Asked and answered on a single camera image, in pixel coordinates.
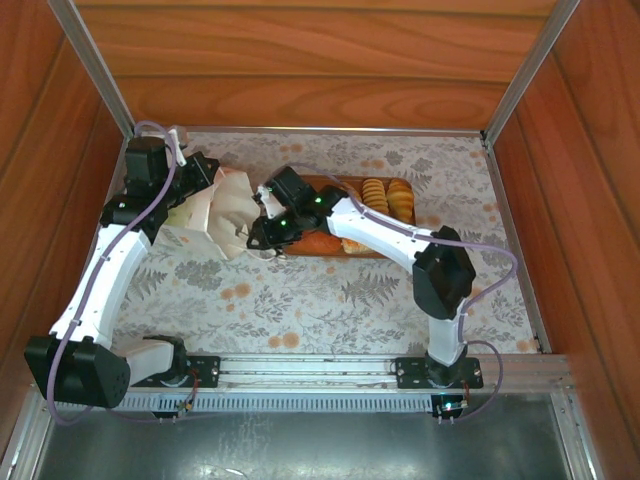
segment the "metal floor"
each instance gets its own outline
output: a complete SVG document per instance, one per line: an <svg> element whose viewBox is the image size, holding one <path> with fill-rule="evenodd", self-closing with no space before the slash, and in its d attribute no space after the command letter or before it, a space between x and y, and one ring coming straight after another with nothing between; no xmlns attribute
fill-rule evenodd
<svg viewBox="0 0 640 480"><path fill-rule="evenodd" d="M427 414L219 413L140 425L95 413L72 428L50 427L35 478L570 477L549 396L507 395L454 426Z"/></svg>

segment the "metal base plate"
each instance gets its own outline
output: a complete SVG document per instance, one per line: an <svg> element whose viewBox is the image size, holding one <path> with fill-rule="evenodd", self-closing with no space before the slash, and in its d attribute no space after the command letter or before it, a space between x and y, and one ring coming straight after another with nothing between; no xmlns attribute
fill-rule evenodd
<svg viewBox="0 0 640 480"><path fill-rule="evenodd" d="M198 388L217 388L220 377L220 357L208 355L189 355L187 357L189 367L195 370L198 375ZM146 388L192 388L194 377L191 374L173 378L171 380L161 380L162 374L153 375L134 387Z"/></svg>
<svg viewBox="0 0 640 480"><path fill-rule="evenodd" d="M449 385L438 385L429 377L429 368L425 357L400 357L396 358L396 381L401 390L417 388L464 388L466 382L469 388L482 388L482 372L480 361L477 358L466 357L459 361L457 380Z"/></svg>

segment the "food item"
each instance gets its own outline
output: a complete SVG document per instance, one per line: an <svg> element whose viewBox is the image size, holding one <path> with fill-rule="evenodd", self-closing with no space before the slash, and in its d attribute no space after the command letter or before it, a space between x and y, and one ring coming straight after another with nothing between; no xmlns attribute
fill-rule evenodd
<svg viewBox="0 0 640 480"><path fill-rule="evenodd" d="M382 180L377 178L367 178L362 183L362 199L367 207L375 211L389 215L389 204L384 193Z"/></svg>
<svg viewBox="0 0 640 480"><path fill-rule="evenodd" d="M356 197L356 199L362 202L362 197L353 186L347 184L347 190L349 190L349 192L351 192L353 196ZM354 242L353 240L349 240L348 238L342 239L342 248L344 249L345 253L349 254L371 253L373 251L366 245Z"/></svg>
<svg viewBox="0 0 640 480"><path fill-rule="evenodd" d="M321 255L336 253L340 247L342 247L342 242L338 237L324 232L306 232L302 235L302 240L293 245L296 250Z"/></svg>
<svg viewBox="0 0 640 480"><path fill-rule="evenodd" d="M391 215L404 223L412 223L414 195L411 185L400 178L394 178L387 190L387 201Z"/></svg>

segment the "wooden tray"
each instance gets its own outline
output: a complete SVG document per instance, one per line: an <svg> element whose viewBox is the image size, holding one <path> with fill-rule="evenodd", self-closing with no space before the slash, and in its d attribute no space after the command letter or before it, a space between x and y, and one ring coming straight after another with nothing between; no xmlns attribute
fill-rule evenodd
<svg viewBox="0 0 640 480"><path fill-rule="evenodd" d="M335 185L335 182L332 182L331 180L329 180L327 177L323 175L301 175L301 177L305 182L310 183L311 186L316 189L316 191L320 191L322 187L326 185ZM393 180L394 178L397 178L397 177L372 177L372 176L357 177L357 176L347 176L347 175L336 175L336 177L341 182L351 185L360 193L362 193L362 183L367 178L377 178L381 180L382 184L384 185L385 191L389 188L389 183L391 183L391 180ZM412 225L416 224L415 210L413 211L413 214L411 216L411 224ZM342 248L340 248L340 250L337 250L335 252L322 253L322 252L310 250L308 248L305 248L304 246L298 247L297 244L295 243L293 245L289 245L288 247L285 247L284 252L287 255L298 255L298 256L306 256L306 257L385 258L383 255L380 255L377 252L353 254L353 253L346 253Z"/></svg>

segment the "table surface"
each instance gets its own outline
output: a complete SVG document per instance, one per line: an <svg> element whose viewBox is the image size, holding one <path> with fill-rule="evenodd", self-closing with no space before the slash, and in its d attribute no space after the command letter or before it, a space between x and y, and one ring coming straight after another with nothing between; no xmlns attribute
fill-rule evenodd
<svg viewBox="0 0 640 480"><path fill-rule="evenodd" d="M405 178L416 194L418 225L448 225L464 240L507 246L478 138L204 132L190 138L189 152L246 171L253 187L287 162ZM470 256L478 272L473 294L510 266L494 253ZM429 339L411 277L390 260L265 262L243 254L221 262L154 246L128 289L114 344L158 333L207 353L422 354ZM470 310L465 337L488 340L503 353L536 352L516 280Z"/></svg>

